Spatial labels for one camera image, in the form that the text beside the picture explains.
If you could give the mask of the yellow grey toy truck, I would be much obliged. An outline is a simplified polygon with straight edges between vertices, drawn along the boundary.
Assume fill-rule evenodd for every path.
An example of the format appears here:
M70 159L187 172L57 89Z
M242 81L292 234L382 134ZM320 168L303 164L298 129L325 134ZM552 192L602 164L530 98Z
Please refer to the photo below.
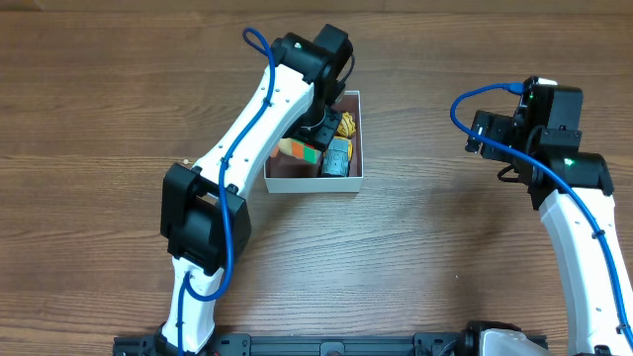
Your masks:
M347 177L353 145L350 139L336 136L323 154L321 175L323 177Z

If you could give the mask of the golden mooncake toy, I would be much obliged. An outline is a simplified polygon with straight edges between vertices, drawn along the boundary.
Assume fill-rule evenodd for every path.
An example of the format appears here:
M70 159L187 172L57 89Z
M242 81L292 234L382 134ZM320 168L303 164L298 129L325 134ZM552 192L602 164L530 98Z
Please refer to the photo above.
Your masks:
M341 121L336 130L336 135L345 138L352 138L356 132L357 129L354 117L349 112L343 112Z

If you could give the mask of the white plush duck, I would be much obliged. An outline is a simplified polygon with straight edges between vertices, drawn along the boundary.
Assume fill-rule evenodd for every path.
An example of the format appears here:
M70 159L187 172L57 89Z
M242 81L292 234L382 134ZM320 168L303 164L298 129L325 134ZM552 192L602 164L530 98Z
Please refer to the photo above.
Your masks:
M291 138L281 138L273 148L270 156L277 157L281 153L288 156L293 155L293 140Z

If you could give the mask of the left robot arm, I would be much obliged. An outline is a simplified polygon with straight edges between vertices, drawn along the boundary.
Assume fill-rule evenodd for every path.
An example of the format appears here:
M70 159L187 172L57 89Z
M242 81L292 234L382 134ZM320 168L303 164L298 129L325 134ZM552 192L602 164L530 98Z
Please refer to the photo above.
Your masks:
M289 33L268 43L253 28L242 37L267 59L258 89L211 150L192 167L173 164L163 178L160 232L174 287L154 355L207 353L215 303L251 235L247 198L256 176L281 139L324 152L342 120L332 107L355 63L346 32L326 24L311 41Z

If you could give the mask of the colourful puzzle cube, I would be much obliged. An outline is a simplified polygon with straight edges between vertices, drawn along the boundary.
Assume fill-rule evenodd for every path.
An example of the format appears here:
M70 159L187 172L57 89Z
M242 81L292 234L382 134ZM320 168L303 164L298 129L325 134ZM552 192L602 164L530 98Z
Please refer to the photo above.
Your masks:
M291 155L310 164L317 164L321 151L299 140L291 139Z

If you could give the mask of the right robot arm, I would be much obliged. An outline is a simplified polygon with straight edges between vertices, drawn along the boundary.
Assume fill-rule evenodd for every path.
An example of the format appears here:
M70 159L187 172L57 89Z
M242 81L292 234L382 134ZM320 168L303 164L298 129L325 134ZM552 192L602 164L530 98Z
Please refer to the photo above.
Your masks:
M615 228L614 186L604 158L582 152L581 89L530 77L495 83L519 98L513 115L476 113L465 148L505 163L526 186L556 254L572 355L632 352L632 287Z

